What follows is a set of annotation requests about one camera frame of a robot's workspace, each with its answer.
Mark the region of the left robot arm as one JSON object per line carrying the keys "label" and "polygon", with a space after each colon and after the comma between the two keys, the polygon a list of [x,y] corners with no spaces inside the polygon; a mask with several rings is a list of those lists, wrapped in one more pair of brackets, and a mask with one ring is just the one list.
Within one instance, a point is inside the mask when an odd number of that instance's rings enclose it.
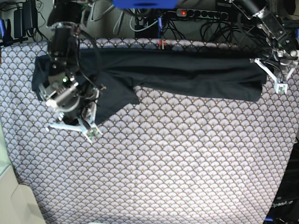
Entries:
{"label": "left robot arm", "polygon": [[230,0],[248,20],[255,19],[256,27],[265,34],[271,53],[266,58],[250,59],[274,82],[276,93],[287,93],[288,79],[299,65],[299,48],[284,28],[278,16],[274,15],[265,0]]}

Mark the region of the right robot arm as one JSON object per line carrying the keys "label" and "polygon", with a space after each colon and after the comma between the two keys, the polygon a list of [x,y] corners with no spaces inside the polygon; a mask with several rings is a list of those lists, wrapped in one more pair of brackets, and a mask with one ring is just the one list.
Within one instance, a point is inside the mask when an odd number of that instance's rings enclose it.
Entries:
{"label": "right robot arm", "polygon": [[[96,41],[83,29],[87,24],[91,0],[55,0],[47,27],[54,35],[48,42],[50,67],[38,93],[48,107],[59,114],[51,128],[82,133],[89,142],[102,132],[96,125],[98,100],[106,87],[97,84],[100,53]],[[96,55],[96,72],[88,77],[80,63],[80,35],[87,38]]]}

